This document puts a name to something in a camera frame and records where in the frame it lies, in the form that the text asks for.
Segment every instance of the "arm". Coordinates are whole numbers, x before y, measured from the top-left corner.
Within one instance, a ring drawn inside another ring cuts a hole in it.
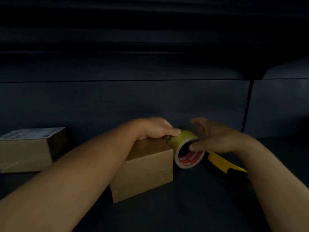
[[[179,133],[163,118],[138,119],[82,144],[0,201],[0,230],[73,230],[137,139]]]
[[[256,139],[206,118],[191,121],[206,139],[190,150],[234,152],[245,164],[272,231],[309,231],[309,189]]]

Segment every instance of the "packing tape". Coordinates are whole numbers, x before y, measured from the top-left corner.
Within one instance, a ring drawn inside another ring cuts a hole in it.
[[[192,152],[189,146],[197,140],[198,136],[188,130],[182,130],[178,136],[167,140],[168,144],[174,150],[174,160],[177,166],[182,169],[192,168],[203,158],[205,151]]]

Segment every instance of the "yellow handle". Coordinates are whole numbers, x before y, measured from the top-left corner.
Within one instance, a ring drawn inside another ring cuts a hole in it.
[[[227,161],[226,159],[222,158],[221,156],[218,156],[216,153],[208,151],[208,160],[213,163],[218,169],[220,169],[222,172],[227,174],[228,169],[235,169],[238,171],[245,171],[243,168],[238,167],[231,162]]]

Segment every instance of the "box with shipping label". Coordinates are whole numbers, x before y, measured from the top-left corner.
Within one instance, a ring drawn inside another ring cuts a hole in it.
[[[110,183],[113,202],[173,181],[173,149],[163,139],[136,141]]]
[[[0,171],[42,171],[68,151],[64,127],[15,130],[0,136]]]

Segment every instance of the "black vertical rail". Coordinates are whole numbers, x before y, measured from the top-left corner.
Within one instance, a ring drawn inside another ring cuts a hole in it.
[[[250,80],[250,83],[249,83],[249,89],[248,89],[248,96],[247,96],[247,103],[246,103],[246,108],[245,108],[245,114],[243,115],[243,124],[242,124],[242,127],[241,127],[241,132],[242,133],[245,131],[245,126],[246,126],[246,122],[247,122],[248,110],[249,110],[249,105],[250,105],[252,89],[253,89],[253,82],[254,82],[254,80]]]

